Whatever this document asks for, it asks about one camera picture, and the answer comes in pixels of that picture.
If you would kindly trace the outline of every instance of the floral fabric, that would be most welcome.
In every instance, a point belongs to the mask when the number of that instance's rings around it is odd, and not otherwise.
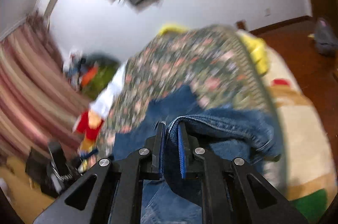
[[[205,108],[232,103],[236,109],[274,112],[245,46],[230,27],[210,26],[157,36],[130,58],[125,86],[97,141],[97,159],[111,154],[116,133],[144,119],[148,103],[189,84]]]

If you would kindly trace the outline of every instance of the orange object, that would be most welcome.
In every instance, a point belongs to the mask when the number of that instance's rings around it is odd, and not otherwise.
[[[84,87],[85,85],[89,84],[89,82],[95,77],[99,70],[98,66],[93,66],[91,69],[88,70],[84,76],[82,76],[81,86]]]

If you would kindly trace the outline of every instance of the yellow towel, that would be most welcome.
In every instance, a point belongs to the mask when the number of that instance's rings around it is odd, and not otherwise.
[[[184,26],[176,25],[176,24],[167,24],[162,26],[162,28],[159,30],[158,35],[162,36],[168,32],[176,32],[176,33],[184,33],[187,32],[189,29]]]
[[[269,61],[266,54],[265,41],[262,38],[257,38],[244,30],[238,30],[237,35],[248,49],[258,74],[263,75],[267,73],[269,69]]]

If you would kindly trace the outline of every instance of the pink striped curtain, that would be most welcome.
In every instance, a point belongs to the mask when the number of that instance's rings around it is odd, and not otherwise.
[[[70,87],[61,69],[37,14],[0,43],[0,153],[26,159],[33,147],[47,155],[50,139],[66,154],[75,152],[80,139],[72,127],[90,101]]]

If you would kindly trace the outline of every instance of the blue gripper pad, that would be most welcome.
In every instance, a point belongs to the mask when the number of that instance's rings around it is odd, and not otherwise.
[[[161,145],[159,148],[159,172],[163,174],[164,169],[163,169],[163,156],[164,156],[164,142],[165,142],[165,136],[166,136],[166,127],[164,126],[164,132],[162,132],[162,137],[161,137]]]
[[[179,157],[180,157],[180,170],[182,178],[185,178],[185,152],[184,152],[184,145],[183,145],[183,139],[182,139],[182,131],[179,126]]]

